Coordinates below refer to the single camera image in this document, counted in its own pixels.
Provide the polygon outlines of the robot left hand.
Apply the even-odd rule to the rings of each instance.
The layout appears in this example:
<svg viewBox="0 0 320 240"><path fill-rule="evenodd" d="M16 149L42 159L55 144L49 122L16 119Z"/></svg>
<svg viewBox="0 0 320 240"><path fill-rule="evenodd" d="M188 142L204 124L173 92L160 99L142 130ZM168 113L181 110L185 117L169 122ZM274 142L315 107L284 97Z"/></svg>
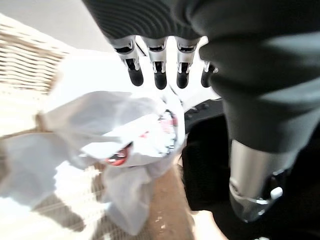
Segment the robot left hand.
<svg viewBox="0 0 320 240"><path fill-rule="evenodd" d="M230 202L253 222L282 196L320 121L317 0L86 0L107 39L207 37L199 55L222 97L230 140Z"/></svg>

